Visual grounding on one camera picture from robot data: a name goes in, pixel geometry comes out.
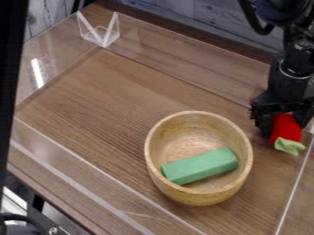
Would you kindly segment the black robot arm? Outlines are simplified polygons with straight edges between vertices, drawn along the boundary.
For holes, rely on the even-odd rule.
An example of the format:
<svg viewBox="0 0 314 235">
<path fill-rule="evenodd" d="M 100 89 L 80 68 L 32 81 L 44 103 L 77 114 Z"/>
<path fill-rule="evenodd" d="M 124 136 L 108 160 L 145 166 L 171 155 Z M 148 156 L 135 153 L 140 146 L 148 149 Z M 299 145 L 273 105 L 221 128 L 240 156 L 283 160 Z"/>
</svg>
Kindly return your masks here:
<svg viewBox="0 0 314 235">
<path fill-rule="evenodd" d="M 304 127 L 314 118 L 314 0 L 236 0 L 253 31 L 283 30 L 283 51 L 271 62 L 265 90 L 249 101 L 249 118 L 264 137 L 275 115 Z"/>
</svg>

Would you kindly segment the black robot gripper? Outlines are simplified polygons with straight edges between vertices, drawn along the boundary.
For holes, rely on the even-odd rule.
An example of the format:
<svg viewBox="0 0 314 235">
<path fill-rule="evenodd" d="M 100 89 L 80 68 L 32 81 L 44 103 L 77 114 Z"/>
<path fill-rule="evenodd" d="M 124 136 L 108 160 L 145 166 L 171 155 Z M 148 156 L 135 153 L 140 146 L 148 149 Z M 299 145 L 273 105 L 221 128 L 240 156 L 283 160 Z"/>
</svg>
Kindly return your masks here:
<svg viewBox="0 0 314 235">
<path fill-rule="evenodd" d="M 264 138 L 269 138 L 275 116 L 292 112 L 303 129 L 314 118 L 314 87 L 311 78 L 295 79 L 283 75 L 269 75 L 265 90 L 249 101 L 249 117 Z"/>
</svg>

